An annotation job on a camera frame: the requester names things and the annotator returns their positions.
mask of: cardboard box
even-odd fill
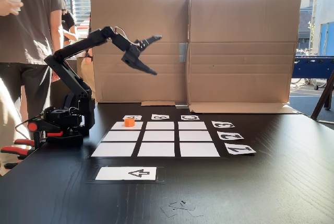
[[[156,76],[128,67],[112,43],[93,49],[98,102],[186,101],[188,7],[189,0],[91,0],[92,30],[119,26],[132,41],[163,36],[140,55]]]
[[[300,2],[190,0],[190,110],[291,113]]]

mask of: black pants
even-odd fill
[[[25,86],[29,118],[39,115],[50,106],[51,69],[47,65],[0,63],[0,78],[19,115],[21,86]]]

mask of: black table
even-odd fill
[[[153,113],[175,122],[190,114],[176,107],[99,104],[83,146],[45,144],[0,178],[0,223],[334,223],[333,130],[301,114],[205,114],[200,119],[220,158],[89,158],[123,116],[139,114],[147,122]],[[211,120],[232,122],[235,128],[227,131],[240,133],[241,144],[257,153],[229,154]],[[164,182],[94,182],[103,166],[159,167]],[[160,207],[176,200],[195,204],[204,216],[180,211],[167,218]]]

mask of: white paper square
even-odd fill
[[[136,142],[140,131],[109,131],[102,142]]]
[[[126,115],[123,118],[125,119],[135,119],[135,121],[140,121],[141,120],[141,115]]]
[[[203,121],[197,122],[184,122],[180,121],[178,123],[179,130],[206,130],[207,127]]]
[[[175,157],[174,143],[141,143],[138,157]]]
[[[180,143],[181,157],[219,157],[213,143]]]
[[[234,127],[234,125],[231,122],[212,121],[212,124],[216,128],[230,128],[230,127]]]
[[[100,143],[92,157],[130,157],[136,143]]]
[[[181,115],[183,121],[197,121],[199,117],[197,115]]]
[[[243,155],[243,154],[252,154],[255,153],[254,149],[246,145],[236,145],[225,143],[226,149],[232,155]]]
[[[155,181],[157,168],[153,167],[103,167],[95,180],[98,181]]]
[[[181,142],[211,142],[208,131],[179,131]]]
[[[145,131],[143,142],[173,142],[174,131]]]
[[[236,140],[236,139],[244,139],[238,133],[224,133],[224,132],[217,132],[218,136],[222,140]]]
[[[113,125],[111,130],[141,130],[142,122],[136,122],[135,126],[127,127],[124,126],[124,121],[118,121]]]
[[[174,122],[171,121],[149,121],[146,130],[174,130]]]
[[[167,119],[169,119],[169,115],[152,114],[152,120],[167,120]]]

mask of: cup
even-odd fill
[[[21,3],[22,0],[10,0],[10,1],[14,3]],[[21,11],[21,7],[15,8],[15,11]]]

